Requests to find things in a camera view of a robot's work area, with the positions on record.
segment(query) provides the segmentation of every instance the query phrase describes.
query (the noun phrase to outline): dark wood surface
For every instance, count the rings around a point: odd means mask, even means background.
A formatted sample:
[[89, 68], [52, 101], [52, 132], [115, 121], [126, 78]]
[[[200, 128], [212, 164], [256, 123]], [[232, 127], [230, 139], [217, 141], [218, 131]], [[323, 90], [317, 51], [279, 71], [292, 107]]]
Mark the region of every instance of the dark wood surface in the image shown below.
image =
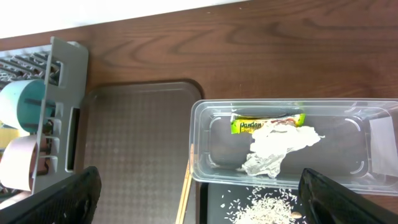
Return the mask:
[[[396, 98], [397, 12], [396, 0], [250, 1], [1, 39], [0, 50], [78, 41], [87, 91], [190, 79], [205, 98]], [[366, 197], [398, 213], [398, 197]]]

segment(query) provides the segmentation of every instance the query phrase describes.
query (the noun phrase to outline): chopsticks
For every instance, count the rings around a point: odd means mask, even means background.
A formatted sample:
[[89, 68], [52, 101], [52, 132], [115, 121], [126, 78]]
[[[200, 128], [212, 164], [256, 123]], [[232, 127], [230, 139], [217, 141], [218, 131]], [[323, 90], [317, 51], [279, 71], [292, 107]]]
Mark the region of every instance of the chopsticks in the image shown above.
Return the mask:
[[184, 184], [182, 186], [180, 205], [178, 206], [177, 218], [175, 219], [175, 224], [183, 224], [185, 211], [187, 209], [187, 202], [189, 197], [189, 191], [191, 189], [192, 176], [189, 172], [189, 160], [187, 164], [187, 170], [185, 172]]

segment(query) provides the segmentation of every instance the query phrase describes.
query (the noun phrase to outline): dish rack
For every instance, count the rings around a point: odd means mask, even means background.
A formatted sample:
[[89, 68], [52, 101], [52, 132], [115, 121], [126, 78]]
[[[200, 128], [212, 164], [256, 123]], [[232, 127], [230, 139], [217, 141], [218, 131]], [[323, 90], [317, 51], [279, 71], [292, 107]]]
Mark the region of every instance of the dish rack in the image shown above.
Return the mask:
[[[45, 83], [37, 145], [40, 146], [44, 136], [51, 142], [51, 151], [46, 155], [35, 151], [32, 194], [73, 175], [76, 127], [86, 89], [88, 50], [77, 42], [65, 42], [56, 37], [51, 37], [50, 42], [50, 45], [0, 52], [0, 90], [18, 80], [43, 79]], [[48, 102], [56, 105], [51, 117], [44, 116]], [[45, 121], [52, 123], [50, 134], [43, 134]], [[37, 175], [40, 158], [51, 161], [45, 175]]]

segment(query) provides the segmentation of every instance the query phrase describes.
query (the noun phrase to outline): light blue cup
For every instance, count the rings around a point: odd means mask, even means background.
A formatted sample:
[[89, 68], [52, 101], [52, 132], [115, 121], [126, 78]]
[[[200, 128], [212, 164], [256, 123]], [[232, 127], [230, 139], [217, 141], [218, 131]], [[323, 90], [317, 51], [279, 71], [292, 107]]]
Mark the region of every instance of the light blue cup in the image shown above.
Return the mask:
[[[0, 91], [0, 121], [29, 133], [37, 132], [44, 91], [43, 80], [23, 80], [6, 85]], [[47, 103], [45, 116], [49, 117], [53, 110], [55, 103]]]

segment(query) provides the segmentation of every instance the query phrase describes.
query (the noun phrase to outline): clear plastic container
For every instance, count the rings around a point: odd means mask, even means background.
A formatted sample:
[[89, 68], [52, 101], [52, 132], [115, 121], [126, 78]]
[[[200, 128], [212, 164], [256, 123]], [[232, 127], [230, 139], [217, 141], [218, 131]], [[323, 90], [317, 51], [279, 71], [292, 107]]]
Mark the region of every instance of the clear plastic container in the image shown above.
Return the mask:
[[[232, 112], [272, 117], [301, 111], [304, 125], [325, 138], [288, 153], [276, 179], [238, 171], [253, 139], [231, 134]], [[397, 133], [395, 100], [201, 100], [192, 108], [190, 172], [200, 182], [297, 189], [308, 167], [357, 193], [398, 195]]]

